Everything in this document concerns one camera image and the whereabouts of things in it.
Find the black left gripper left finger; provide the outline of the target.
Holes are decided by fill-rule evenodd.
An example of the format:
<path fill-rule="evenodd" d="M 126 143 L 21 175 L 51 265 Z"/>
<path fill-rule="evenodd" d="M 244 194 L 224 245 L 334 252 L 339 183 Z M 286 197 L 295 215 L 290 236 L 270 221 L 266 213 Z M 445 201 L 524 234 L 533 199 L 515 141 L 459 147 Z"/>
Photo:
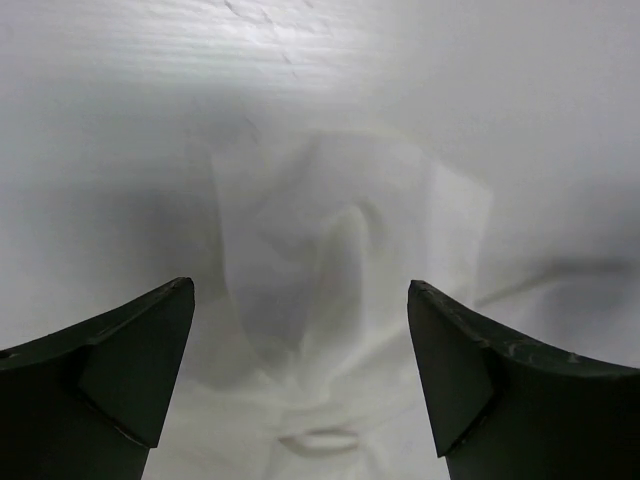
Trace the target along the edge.
<path fill-rule="evenodd" d="M 194 315 L 176 278 L 1 353 L 4 479 L 139 479 L 159 444 Z"/>

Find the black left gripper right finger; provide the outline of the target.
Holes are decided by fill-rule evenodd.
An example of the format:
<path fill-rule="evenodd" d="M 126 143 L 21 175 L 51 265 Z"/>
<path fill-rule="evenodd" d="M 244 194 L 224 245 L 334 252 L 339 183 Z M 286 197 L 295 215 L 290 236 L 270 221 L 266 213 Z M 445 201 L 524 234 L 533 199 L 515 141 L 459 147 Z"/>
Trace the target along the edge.
<path fill-rule="evenodd" d="M 565 351 L 423 281 L 408 323 L 438 457 L 453 479 L 635 479 L 639 372 Z"/>

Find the white t shirt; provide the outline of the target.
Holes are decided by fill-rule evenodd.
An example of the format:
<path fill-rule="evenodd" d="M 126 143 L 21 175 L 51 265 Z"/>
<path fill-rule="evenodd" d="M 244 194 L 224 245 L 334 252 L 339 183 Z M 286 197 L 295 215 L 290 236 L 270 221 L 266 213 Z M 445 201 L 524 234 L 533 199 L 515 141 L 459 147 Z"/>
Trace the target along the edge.
<path fill-rule="evenodd" d="M 150 479 L 415 479 L 423 279 L 639 363 L 639 58 L 396 75 L 407 134 L 255 121 L 212 77 L 1 54 L 1 343 L 176 276 L 196 315 Z"/>

